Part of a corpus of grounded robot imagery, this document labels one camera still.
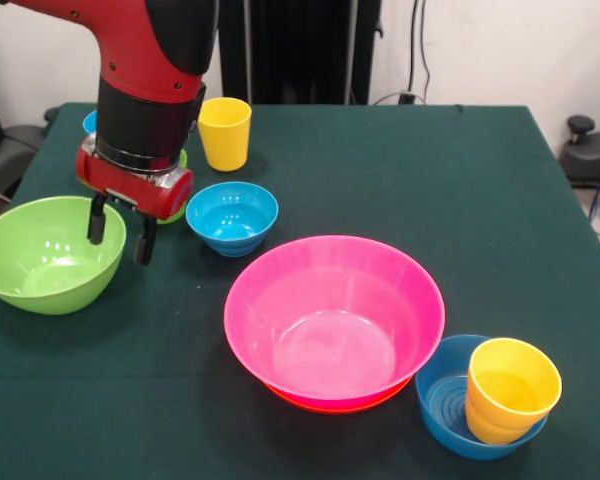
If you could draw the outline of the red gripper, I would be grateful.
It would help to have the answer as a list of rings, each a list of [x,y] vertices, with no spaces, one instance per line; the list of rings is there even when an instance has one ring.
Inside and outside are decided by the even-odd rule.
[[[175,216],[188,200],[193,187],[193,172],[176,166],[164,174],[141,174],[124,170],[84,149],[76,157],[78,178],[96,194],[90,206],[87,238],[92,245],[103,241],[108,194],[150,217],[144,218],[143,233],[136,241],[134,262],[148,265],[157,235],[157,219],[167,221]]]

